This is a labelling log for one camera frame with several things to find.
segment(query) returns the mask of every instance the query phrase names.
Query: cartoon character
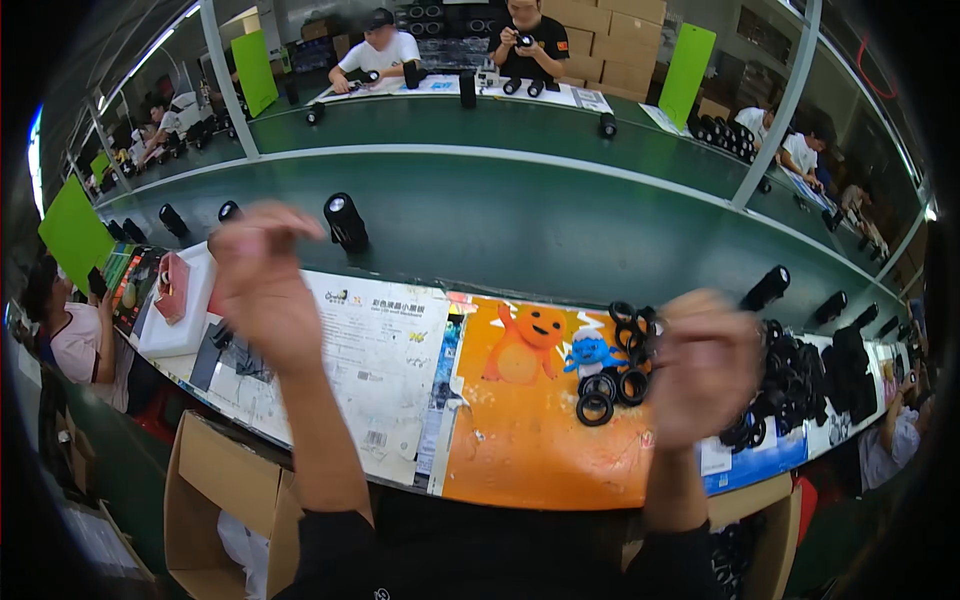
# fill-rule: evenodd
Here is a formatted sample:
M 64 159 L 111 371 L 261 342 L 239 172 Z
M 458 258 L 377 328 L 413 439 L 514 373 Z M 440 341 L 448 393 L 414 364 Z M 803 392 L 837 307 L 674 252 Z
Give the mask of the cartoon character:
M 564 359 L 565 363 L 572 361 L 572 364 L 566 365 L 564 372 L 576 369 L 577 376 L 583 379 L 606 367 L 626 367 L 629 362 L 611 356 L 619 351 L 620 348 L 607 346 L 607 341 L 596 329 L 578 329 L 573 334 L 573 347 Z
M 483 378 L 533 385 L 539 369 L 551 379 L 556 377 L 550 355 L 564 336 L 564 312 L 546 306 L 522 306 L 514 321 L 510 307 L 502 304 L 496 314 L 503 322 L 503 337 L 490 352 Z

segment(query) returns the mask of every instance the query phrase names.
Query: green divider panel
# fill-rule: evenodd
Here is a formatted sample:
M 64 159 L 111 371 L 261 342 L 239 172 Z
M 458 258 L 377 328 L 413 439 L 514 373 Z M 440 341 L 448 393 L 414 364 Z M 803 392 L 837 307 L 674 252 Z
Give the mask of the green divider panel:
M 107 158 L 106 153 L 100 153 L 90 161 L 90 170 L 93 171 L 93 177 L 97 179 L 97 185 L 100 185 L 100 182 L 104 180 L 104 171 L 109 166 L 110 159 Z
M 677 48 L 673 52 L 658 104 L 680 130 L 684 128 L 686 117 L 697 99 L 697 91 L 707 72 L 716 38 L 714 32 L 689 23 L 684 23 L 680 28 Z
M 36 232 L 66 276 L 89 296 L 86 276 L 94 267 L 104 268 L 114 242 L 93 211 L 77 176 L 67 179 Z
M 270 70 L 270 56 L 267 54 L 263 30 L 232 40 L 230 48 L 233 50 L 243 96 L 250 107 L 250 115 L 255 117 L 280 95 Z

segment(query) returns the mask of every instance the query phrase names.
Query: blue cartoon character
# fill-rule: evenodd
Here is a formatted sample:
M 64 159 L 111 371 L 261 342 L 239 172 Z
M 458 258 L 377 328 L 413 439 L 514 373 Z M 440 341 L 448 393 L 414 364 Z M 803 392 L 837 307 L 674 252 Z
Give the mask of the blue cartoon character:
M 571 364 L 564 367 L 564 372 L 576 369 L 577 376 L 583 379 L 606 367 L 626 367 L 629 365 L 627 361 L 612 356 L 619 351 L 619 348 L 607 346 L 607 341 L 596 329 L 578 329 L 573 334 L 573 347 L 564 359 L 564 362 Z

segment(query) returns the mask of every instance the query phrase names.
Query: red cable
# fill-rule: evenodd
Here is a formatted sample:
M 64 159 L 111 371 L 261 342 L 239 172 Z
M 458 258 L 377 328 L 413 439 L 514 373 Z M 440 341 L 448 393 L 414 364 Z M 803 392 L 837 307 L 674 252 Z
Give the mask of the red cable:
M 867 85 L 870 86 L 877 96 L 884 98 L 886 100 L 893 100 L 897 97 L 897 81 L 892 79 L 890 80 L 890 93 L 885 94 L 876 88 L 874 82 L 870 81 L 870 78 L 867 77 L 867 74 L 863 72 L 863 67 L 860 66 L 860 60 L 863 59 L 863 51 L 867 49 L 867 41 L 870 39 L 870 36 L 864 34 L 863 39 L 860 40 L 860 49 L 856 53 L 856 69 L 860 72 L 860 77 L 863 78 L 863 81 L 867 82 Z

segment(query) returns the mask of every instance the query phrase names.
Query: black cap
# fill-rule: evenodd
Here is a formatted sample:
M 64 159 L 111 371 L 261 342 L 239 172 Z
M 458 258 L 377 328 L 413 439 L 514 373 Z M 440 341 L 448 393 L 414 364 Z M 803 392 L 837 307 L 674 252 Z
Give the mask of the black cap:
M 365 32 L 373 32 L 384 25 L 394 24 L 394 14 L 386 9 L 374 9 L 363 22 Z

